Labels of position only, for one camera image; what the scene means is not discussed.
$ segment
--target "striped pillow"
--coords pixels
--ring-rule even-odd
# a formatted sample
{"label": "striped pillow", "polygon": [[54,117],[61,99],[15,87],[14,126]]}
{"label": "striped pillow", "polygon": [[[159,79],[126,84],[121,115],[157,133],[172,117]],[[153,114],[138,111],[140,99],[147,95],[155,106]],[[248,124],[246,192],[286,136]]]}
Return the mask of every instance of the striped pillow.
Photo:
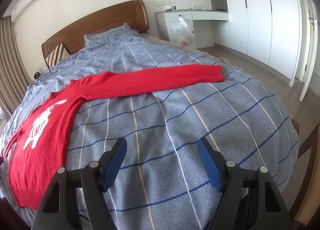
{"label": "striped pillow", "polygon": [[58,62],[60,62],[63,58],[66,58],[69,56],[69,52],[65,48],[63,43],[60,43],[47,57],[47,65],[50,67],[56,65]]}

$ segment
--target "air conditioner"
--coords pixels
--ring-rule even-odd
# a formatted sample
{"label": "air conditioner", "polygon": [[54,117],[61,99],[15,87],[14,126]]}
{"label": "air conditioner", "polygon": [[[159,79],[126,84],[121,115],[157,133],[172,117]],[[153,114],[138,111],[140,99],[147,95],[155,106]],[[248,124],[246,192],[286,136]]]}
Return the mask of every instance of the air conditioner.
{"label": "air conditioner", "polygon": [[11,12],[12,22],[16,22],[18,18],[36,1],[37,0],[21,0]]}

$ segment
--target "curtain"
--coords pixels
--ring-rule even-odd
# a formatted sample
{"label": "curtain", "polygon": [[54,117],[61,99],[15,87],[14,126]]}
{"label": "curtain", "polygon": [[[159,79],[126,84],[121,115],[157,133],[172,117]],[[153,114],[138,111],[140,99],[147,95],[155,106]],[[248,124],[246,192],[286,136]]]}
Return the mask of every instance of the curtain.
{"label": "curtain", "polygon": [[22,63],[11,17],[0,20],[0,108],[7,119],[26,94],[31,79]]}

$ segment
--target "white wardrobe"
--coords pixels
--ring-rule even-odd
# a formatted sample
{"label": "white wardrobe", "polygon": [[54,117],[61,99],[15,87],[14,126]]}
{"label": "white wardrobe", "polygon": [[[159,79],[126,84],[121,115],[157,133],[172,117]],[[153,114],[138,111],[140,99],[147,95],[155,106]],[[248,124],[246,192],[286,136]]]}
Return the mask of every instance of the white wardrobe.
{"label": "white wardrobe", "polygon": [[214,25],[215,43],[247,54],[294,79],[301,44],[299,0],[227,0],[229,22]]}

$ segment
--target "white animal print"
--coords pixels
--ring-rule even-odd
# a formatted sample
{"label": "white animal print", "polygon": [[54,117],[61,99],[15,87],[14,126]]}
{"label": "white animal print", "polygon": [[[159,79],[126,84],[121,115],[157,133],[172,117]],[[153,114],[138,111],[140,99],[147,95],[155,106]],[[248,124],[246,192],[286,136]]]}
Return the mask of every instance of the white animal print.
{"label": "white animal print", "polygon": [[50,107],[48,107],[43,113],[41,113],[38,118],[35,119],[32,129],[30,131],[30,135],[26,140],[26,143],[23,146],[23,149],[25,149],[30,142],[33,141],[31,148],[34,149],[37,145],[37,142],[45,128],[45,126],[48,124],[49,121],[49,115],[51,114],[51,110],[54,108],[55,105],[57,104],[63,104],[65,103],[67,100],[62,100],[59,101],[57,103],[55,103],[54,105],[51,105]]}

